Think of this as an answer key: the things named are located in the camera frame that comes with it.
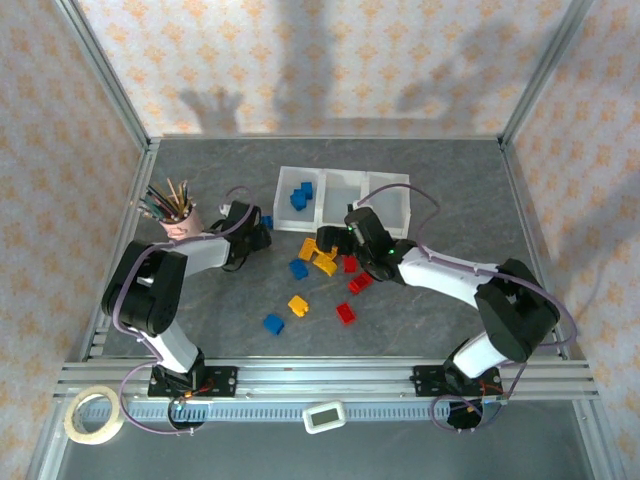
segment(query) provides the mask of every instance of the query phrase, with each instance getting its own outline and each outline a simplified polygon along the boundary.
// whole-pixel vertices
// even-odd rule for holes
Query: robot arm
[[[410,240],[393,240],[369,207],[345,217],[347,228],[322,227],[316,243],[322,251],[355,255],[378,281],[424,287],[457,298],[478,310],[485,332],[459,346],[445,362],[453,392],[473,383],[488,369],[511,360],[525,362],[558,322],[557,309],[538,294],[478,270],[501,272],[537,284],[522,262],[477,264],[431,252],[429,260]],[[462,271],[446,264],[471,267]]]
[[[244,217],[248,205],[234,201],[227,217],[212,229],[227,230]],[[160,354],[154,376],[162,377],[177,390],[196,389],[204,378],[204,356],[174,322],[184,278],[209,268],[239,268],[254,251],[271,244],[267,228],[259,223],[260,209],[229,235],[208,241],[183,243],[151,253],[136,272],[127,292],[120,322],[141,334]],[[132,241],[125,250],[102,298],[102,310],[113,313],[116,299],[132,265],[149,245]]]

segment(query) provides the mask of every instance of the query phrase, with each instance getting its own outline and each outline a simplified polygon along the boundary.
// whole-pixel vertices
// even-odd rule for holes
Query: pink cup
[[[167,232],[167,236],[173,240],[183,240],[189,237],[200,235],[204,230],[204,226],[200,221],[198,212],[195,208],[191,209],[191,213],[187,218],[178,223],[160,222],[162,228]]]

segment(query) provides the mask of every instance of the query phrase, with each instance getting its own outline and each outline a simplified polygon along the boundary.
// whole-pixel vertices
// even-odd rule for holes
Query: gray table surface
[[[265,213],[271,212],[280,166],[340,168],[407,173],[411,183],[442,204],[442,213],[426,227],[432,249],[464,259],[501,263],[530,257],[514,198],[494,141],[240,139],[163,140],[152,181],[189,181],[206,225],[220,215],[224,193],[249,186]],[[431,211],[411,193],[409,238]],[[350,276],[333,277],[309,264],[298,281],[288,263],[296,258],[304,233],[272,234],[268,251],[249,257],[236,273],[201,272],[184,282],[176,320],[209,357],[254,355],[421,355],[444,358],[466,338],[482,331],[477,312],[425,289],[376,283],[353,296]],[[166,239],[161,227],[141,219],[135,237]],[[299,294],[311,307],[302,319],[287,307]],[[344,327],[335,307],[348,301],[356,322]],[[285,321],[275,337],[262,320],[274,313]],[[110,331],[104,355],[141,356],[131,338]]]
[[[513,402],[471,435],[426,422],[227,423],[180,438],[125,425],[98,447],[69,442],[60,480],[588,480],[571,402]]]

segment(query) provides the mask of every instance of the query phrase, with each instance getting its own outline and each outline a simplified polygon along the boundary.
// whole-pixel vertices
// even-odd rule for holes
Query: patterned wallpaper
[[[501,132],[569,0],[80,0],[151,136]]]
[[[516,139],[526,213],[640,478],[640,8],[597,1]]]
[[[139,153],[52,0],[0,2],[0,465],[23,479]]]

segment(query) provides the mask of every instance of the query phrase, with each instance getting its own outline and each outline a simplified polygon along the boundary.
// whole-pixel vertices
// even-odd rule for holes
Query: masking tape
[[[82,424],[81,412],[91,400],[100,397],[109,400],[111,414],[102,427],[89,433]],[[64,430],[68,437],[76,443],[84,443],[85,445],[100,445],[111,440],[120,431],[123,423],[124,414],[120,411],[118,394],[103,385],[94,385],[76,395],[64,416]]]

